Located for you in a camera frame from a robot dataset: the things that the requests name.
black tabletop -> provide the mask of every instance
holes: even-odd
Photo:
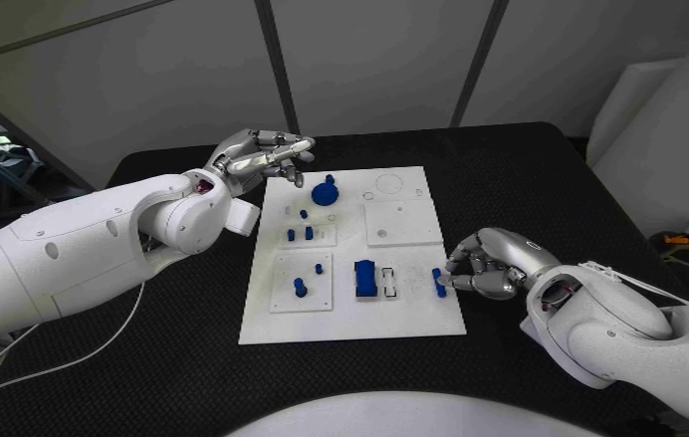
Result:
[[[135,153],[111,186],[203,166],[212,150]],[[688,297],[553,126],[329,136],[313,151],[304,171],[425,167],[448,252],[480,228],[499,226],[564,263],[591,259]],[[259,186],[242,199],[261,205],[262,193]],[[481,397],[613,434],[664,409],[633,385],[594,390],[566,375],[519,330],[523,299],[461,294],[464,336],[236,345],[254,245],[255,231],[249,238],[222,232],[203,254],[150,280],[105,350],[0,389],[3,435],[222,435],[287,406],[368,390]],[[0,380],[88,354],[120,328],[137,294],[42,325],[9,354]]]

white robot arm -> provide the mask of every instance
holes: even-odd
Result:
[[[438,283],[506,300],[526,288],[520,328],[569,375],[592,388],[624,380],[689,417],[689,303],[610,268],[559,263],[517,233],[484,228],[451,254],[447,270],[468,258],[473,275]],[[685,306],[659,309],[624,284]]]
[[[248,236],[259,209],[235,196],[262,176],[301,187],[290,158],[310,161],[313,145],[310,137],[244,130],[203,169],[58,203],[0,229],[0,333],[108,301],[206,250],[222,228]],[[140,232],[156,239],[154,249]]]

small blue piece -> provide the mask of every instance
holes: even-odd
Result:
[[[434,268],[434,283],[435,283],[435,290],[438,291],[438,298],[444,298],[448,295],[448,290],[443,285],[438,284],[438,278],[441,277],[441,269]]]
[[[376,263],[369,260],[357,261],[355,263],[355,272],[356,272],[356,296],[357,297],[378,296]]]
[[[337,197],[340,196],[340,192],[337,191],[337,187],[334,186],[334,178],[333,175],[326,176],[326,182],[311,190],[311,200],[320,206],[329,206],[337,201]]]
[[[301,278],[297,278],[294,280],[294,294],[297,295],[297,298],[303,298],[307,293],[308,293],[308,290],[306,289],[306,286],[304,286],[304,280],[301,280]]]

